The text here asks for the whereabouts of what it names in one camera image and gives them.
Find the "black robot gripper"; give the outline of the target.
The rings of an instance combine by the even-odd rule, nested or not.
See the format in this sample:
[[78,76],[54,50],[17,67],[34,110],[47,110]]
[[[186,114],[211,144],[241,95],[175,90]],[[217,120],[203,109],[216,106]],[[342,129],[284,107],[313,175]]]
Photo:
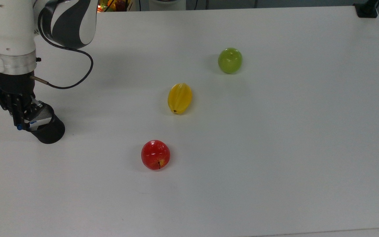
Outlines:
[[0,106],[12,112],[13,122],[18,130],[23,130],[24,112],[28,110],[27,120],[44,119],[43,102],[35,99],[35,81],[30,78],[33,72],[21,75],[0,73]]

